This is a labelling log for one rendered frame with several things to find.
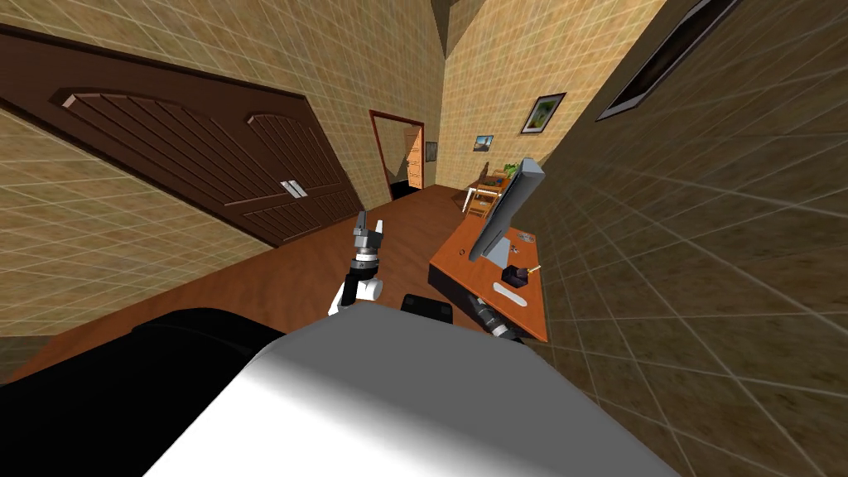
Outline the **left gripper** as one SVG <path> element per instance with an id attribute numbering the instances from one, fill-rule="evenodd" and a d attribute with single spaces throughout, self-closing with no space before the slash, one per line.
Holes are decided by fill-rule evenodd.
<path id="1" fill-rule="evenodd" d="M 383 233 L 383 220 L 379 219 L 375 230 L 367 228 L 367 212 L 360 211 L 357 218 L 357 228 L 354 228 L 354 246 L 360 251 L 377 250 L 380 248 L 380 234 Z"/>

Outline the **orange panelled door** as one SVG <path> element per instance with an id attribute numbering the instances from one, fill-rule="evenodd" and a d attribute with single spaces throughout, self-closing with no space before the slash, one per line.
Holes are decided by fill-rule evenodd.
<path id="1" fill-rule="evenodd" d="M 411 126 L 403 130 L 406 148 L 406 176 L 411 188 L 423 189 L 422 128 Z"/>

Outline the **orange wooden desk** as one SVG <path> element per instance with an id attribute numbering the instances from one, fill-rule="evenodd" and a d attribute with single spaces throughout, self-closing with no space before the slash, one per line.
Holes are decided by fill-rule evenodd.
<path id="1" fill-rule="evenodd" d="M 506 317 L 519 329 L 524 336 L 531 336 L 541 342 L 548 341 L 548 330 L 545 317 L 545 306 L 542 293 L 541 268 L 529 278 L 525 287 L 513 288 L 501 281 L 502 268 L 480 257 L 470 262 L 468 252 L 479 237 L 485 219 L 468 214 L 438 248 L 430 260 L 428 282 L 440 294 L 447 298 L 456 308 L 470 316 L 472 309 L 467 296 L 472 294 L 492 306 L 502 316 Z M 508 265 L 516 267 L 535 267 L 539 265 L 536 237 L 529 234 L 528 242 L 522 240 L 520 231 L 515 228 L 508 230 L 507 237 L 514 246 L 509 254 Z M 500 282 L 507 288 L 512 288 L 523 297 L 528 305 L 521 307 L 497 293 L 493 283 Z"/>

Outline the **white table with chair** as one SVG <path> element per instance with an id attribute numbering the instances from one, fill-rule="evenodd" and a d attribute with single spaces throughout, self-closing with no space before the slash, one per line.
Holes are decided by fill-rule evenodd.
<path id="1" fill-rule="evenodd" d="M 519 162 L 506 163 L 497 168 L 486 162 L 479 179 L 470 184 L 466 192 L 462 212 L 481 219 L 488 218 L 517 172 L 518 165 Z"/>

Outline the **grey computer monitor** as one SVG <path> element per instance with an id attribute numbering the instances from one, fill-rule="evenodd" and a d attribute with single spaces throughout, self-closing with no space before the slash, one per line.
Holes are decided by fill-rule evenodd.
<path id="1" fill-rule="evenodd" d="M 536 190 L 544 176 L 544 171 L 534 159 L 525 157 L 521 161 L 499 201 L 489 213 L 479 237 L 470 248 L 470 262 L 475 262 L 483 255 L 500 268 L 508 266 L 511 243 L 507 234 L 511 219 Z"/>

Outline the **black pen holder with pencil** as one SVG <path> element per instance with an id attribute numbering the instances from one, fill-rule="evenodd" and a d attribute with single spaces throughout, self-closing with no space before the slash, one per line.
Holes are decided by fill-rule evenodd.
<path id="1" fill-rule="evenodd" d="M 518 289 L 525 287 L 529 283 L 530 276 L 540 268 L 540 265 L 535 267 L 516 267 L 514 265 L 508 265 L 502 271 L 501 281 L 513 288 Z"/>

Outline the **white keyboard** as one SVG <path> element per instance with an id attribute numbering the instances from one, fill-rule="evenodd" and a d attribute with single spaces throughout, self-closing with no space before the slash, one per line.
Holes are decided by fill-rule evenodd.
<path id="1" fill-rule="evenodd" d="M 518 306 L 526 307 L 528 305 L 527 301 L 523 297 L 517 294 L 512 288 L 507 288 L 500 282 L 494 282 L 493 289 Z"/>

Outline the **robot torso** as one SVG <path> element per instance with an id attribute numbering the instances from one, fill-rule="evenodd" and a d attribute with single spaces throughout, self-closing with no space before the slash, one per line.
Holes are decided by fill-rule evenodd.
<path id="1" fill-rule="evenodd" d="M 359 302 L 262 348 L 143 477 L 680 477 L 523 344 Z"/>

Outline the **green framed picture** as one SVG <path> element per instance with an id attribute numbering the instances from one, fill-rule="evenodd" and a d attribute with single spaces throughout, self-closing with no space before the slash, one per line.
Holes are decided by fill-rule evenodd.
<path id="1" fill-rule="evenodd" d="M 552 116 L 566 97 L 566 92 L 558 94 L 550 94 L 537 98 L 527 120 L 523 125 L 521 134 L 539 134 L 542 133 L 552 120 Z"/>

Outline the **dark brown double door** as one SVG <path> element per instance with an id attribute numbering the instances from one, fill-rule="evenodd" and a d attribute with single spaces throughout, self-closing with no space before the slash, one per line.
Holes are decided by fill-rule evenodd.
<path id="1" fill-rule="evenodd" d="M 273 247 L 363 208 L 299 94 L 0 23 L 0 106 Z"/>

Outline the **dark long window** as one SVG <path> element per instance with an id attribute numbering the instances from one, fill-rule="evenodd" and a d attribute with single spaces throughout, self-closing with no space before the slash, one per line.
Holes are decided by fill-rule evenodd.
<path id="1" fill-rule="evenodd" d="M 739 2 L 698 0 L 596 120 L 605 120 L 637 108 Z"/>

